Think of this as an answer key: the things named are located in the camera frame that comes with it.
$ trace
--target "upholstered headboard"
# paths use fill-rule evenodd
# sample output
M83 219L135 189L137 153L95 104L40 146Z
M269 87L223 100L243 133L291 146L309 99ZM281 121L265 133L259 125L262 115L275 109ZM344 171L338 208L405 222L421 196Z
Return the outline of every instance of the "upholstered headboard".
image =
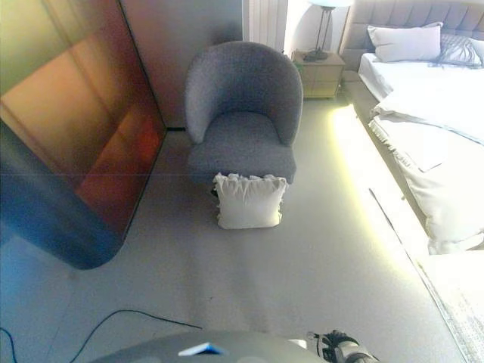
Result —
M443 33L484 39L484 2L355 0L340 53L347 70L358 70L361 55L373 52L368 25L411 28L442 21Z

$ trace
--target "white bedding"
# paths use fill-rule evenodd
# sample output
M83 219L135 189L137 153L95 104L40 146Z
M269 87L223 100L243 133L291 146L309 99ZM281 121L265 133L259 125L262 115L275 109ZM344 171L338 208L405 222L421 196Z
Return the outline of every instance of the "white bedding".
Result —
M484 70L361 62L381 102L371 129L394 151L427 217L431 253L464 250L484 232Z

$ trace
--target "gray armchair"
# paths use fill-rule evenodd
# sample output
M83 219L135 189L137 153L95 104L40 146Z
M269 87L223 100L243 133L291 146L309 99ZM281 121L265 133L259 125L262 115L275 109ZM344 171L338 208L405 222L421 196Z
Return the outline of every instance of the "gray armchair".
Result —
M292 183L302 104L297 69L270 47L228 42L197 55L185 89L191 178L211 183L218 172L233 172Z

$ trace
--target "nightstand drawer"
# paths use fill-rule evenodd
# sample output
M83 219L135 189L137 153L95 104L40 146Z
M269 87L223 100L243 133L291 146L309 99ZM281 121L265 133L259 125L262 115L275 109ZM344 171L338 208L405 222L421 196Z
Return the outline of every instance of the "nightstand drawer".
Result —
M343 67L326 66L326 67L316 67L316 69L317 69L317 72L316 72L316 77L314 78L315 81L338 82L340 80L340 74L343 70Z
M313 81L317 74L318 68L317 67L304 67L299 70L299 74L301 75L301 80L305 81Z
M335 82L314 82L312 84L311 97L334 97L338 88Z
M302 93L304 97L308 97L312 93L312 82L303 82L302 83Z

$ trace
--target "bedside table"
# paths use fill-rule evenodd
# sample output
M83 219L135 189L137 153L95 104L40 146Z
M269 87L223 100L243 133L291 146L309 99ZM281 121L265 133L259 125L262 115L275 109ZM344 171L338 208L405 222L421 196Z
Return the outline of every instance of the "bedside table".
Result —
M304 61L304 51L294 51L293 61L301 74L304 98L334 98L340 85L345 62L336 53L324 60Z

